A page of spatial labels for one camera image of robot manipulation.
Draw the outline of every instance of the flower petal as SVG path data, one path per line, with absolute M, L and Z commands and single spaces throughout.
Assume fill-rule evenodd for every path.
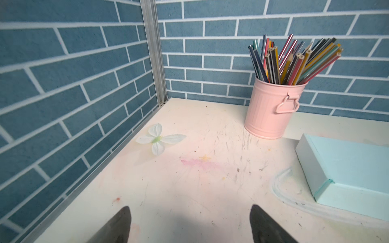
M 151 146 L 151 151 L 155 155 L 160 155 L 165 150 L 165 146 L 161 142 L 153 143 Z
M 162 133 L 162 125 L 159 123 L 154 124 L 151 128 L 149 128 L 149 133 L 154 137 L 158 137 Z
M 186 138 L 185 135 L 174 134 L 174 135 L 162 137 L 161 142 L 175 144 L 175 143 L 181 142 L 184 138 Z
M 149 134 L 138 137 L 135 142 L 137 143 L 151 143 L 155 139 L 154 136 L 151 136 Z

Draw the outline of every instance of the bucket handle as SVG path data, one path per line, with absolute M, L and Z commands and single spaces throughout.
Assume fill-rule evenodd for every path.
M 300 103 L 298 102 L 298 99 L 300 98 L 300 95 L 292 95 L 292 94 L 288 94 L 285 96 L 284 100 L 277 106 L 277 108 L 275 109 L 275 112 L 277 114 L 282 114 L 282 113 L 292 113 L 292 112 L 295 112 L 298 110 L 298 108 L 300 107 Z M 293 110 L 285 110 L 285 111 L 279 111 L 279 108 L 288 100 L 288 99 L 291 99 L 291 100 L 294 100 L 294 109 Z

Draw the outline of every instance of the pink metal pencil holder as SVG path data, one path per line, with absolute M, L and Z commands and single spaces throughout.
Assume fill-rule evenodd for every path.
M 256 79 L 244 123 L 246 130 L 265 139 L 282 137 L 292 113 L 300 107 L 298 100 L 306 85 L 278 85 Z

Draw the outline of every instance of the brick wallpaper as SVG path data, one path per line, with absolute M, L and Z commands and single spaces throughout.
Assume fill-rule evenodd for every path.
M 0 6 L 0 242 L 22 241 L 157 107 L 139 1 Z
M 299 111 L 389 121 L 389 1 L 156 2 L 170 97 L 249 105 L 253 39 L 336 37 L 342 57 L 309 82 Z

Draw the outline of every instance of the table surface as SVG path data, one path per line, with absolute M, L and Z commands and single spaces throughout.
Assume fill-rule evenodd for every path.
M 389 222 L 315 203 L 295 147 L 303 133 L 389 146 L 389 122 L 296 112 L 282 138 L 243 127 L 247 107 L 170 99 L 35 241 L 84 243 L 128 205 L 128 242 L 253 242 L 258 204 L 298 242 L 389 242 Z M 187 137 L 155 156 L 156 123 Z

